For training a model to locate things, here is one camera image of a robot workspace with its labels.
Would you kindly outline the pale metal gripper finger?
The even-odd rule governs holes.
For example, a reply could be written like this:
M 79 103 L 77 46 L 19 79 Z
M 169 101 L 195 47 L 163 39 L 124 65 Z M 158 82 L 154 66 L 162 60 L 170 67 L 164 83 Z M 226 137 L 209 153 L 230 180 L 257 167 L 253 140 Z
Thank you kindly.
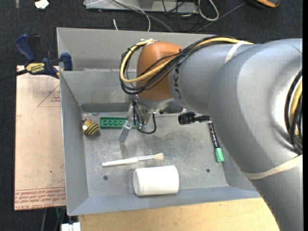
M 126 121 L 125 124 L 122 127 L 120 136 L 118 138 L 118 141 L 121 143 L 125 143 L 130 131 L 132 128 L 132 122 L 131 121 Z

